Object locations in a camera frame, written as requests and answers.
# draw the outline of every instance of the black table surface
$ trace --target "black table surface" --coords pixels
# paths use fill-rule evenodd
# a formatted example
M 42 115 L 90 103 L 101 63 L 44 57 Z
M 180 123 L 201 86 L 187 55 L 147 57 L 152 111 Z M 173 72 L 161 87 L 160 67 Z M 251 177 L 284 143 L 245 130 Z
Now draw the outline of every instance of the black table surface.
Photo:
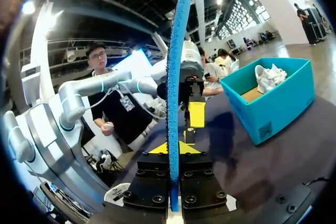
M 222 189 L 237 198 L 251 217 L 278 194 L 330 175 L 336 161 L 336 106 L 316 96 L 314 102 L 290 125 L 255 146 L 224 94 L 207 101 L 206 127 L 197 129 L 199 151 L 214 161 L 214 174 Z M 179 114 L 181 140 L 184 113 Z M 130 183 L 137 159 L 166 141 L 165 122 L 157 124 L 114 185 Z M 324 182 L 311 185 L 317 193 Z

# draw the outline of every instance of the man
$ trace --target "man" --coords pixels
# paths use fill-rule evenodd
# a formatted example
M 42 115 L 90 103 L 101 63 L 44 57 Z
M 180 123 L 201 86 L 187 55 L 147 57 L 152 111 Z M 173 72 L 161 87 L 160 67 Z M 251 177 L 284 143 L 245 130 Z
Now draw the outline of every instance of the man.
M 222 85 L 220 84 L 219 80 L 223 77 L 225 77 L 225 72 L 223 69 L 218 66 L 216 63 L 206 63 L 205 61 L 205 52 L 204 50 L 199 47 L 199 54 L 202 57 L 202 64 L 204 67 L 204 90 L 203 90 L 203 96 L 205 99 L 209 99 L 213 97 L 214 95 L 223 93 L 224 90 L 222 88 Z
M 93 69 L 92 76 L 112 72 L 113 70 L 106 67 L 107 55 L 105 45 L 100 41 L 91 42 L 86 51 L 88 64 Z M 99 102 L 105 92 L 97 93 L 88 97 L 90 105 Z M 122 97 L 128 97 L 133 104 L 133 108 L 129 111 L 124 107 Z M 122 94 L 116 88 L 101 103 L 91 109 L 95 124 L 101 128 L 101 132 L 105 136 L 113 133 L 105 127 L 105 124 L 114 125 L 114 131 L 117 136 L 131 149 L 137 150 L 145 138 L 146 133 L 155 124 L 147 111 L 145 111 L 130 94 Z
M 294 4 L 294 6 L 297 9 L 297 15 L 302 23 L 302 27 L 305 30 L 304 32 L 306 33 L 307 39 L 309 41 L 309 45 L 310 46 L 316 46 L 316 36 L 313 30 L 313 27 L 309 24 L 309 20 L 308 20 L 308 15 L 306 15 L 306 13 L 304 12 L 304 10 L 302 10 L 298 4 Z

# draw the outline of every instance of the blue box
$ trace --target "blue box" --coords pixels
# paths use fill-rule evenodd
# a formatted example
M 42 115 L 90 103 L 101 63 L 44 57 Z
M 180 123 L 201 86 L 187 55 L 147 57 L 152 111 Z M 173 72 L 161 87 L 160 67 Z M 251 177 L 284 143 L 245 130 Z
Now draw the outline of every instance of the blue box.
M 287 73 L 286 80 L 256 100 L 247 102 L 241 95 L 258 86 L 255 67 L 275 64 Z M 269 139 L 314 100 L 314 80 L 310 60 L 261 58 L 220 80 L 228 100 L 255 145 Z

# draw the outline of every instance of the blue sponge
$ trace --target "blue sponge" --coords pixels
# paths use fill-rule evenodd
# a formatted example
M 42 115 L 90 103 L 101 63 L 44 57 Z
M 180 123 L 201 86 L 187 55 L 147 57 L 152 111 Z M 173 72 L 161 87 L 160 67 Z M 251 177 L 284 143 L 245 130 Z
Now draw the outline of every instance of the blue sponge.
M 178 149 L 178 103 L 181 54 L 187 28 L 191 0 L 178 0 L 167 54 L 167 141 L 171 179 L 170 201 L 172 211 L 178 211 L 179 203 L 179 149 Z

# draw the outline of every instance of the shoe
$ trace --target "shoe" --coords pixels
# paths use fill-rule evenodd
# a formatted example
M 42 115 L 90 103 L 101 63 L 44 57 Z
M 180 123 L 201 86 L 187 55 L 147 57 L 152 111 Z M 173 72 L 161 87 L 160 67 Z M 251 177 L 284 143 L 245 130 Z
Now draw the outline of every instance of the shoe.
M 263 66 L 257 65 L 255 74 L 258 83 L 257 90 L 262 94 L 265 94 L 282 83 L 287 76 L 285 71 L 277 68 L 274 64 L 272 64 L 271 69 L 265 69 Z

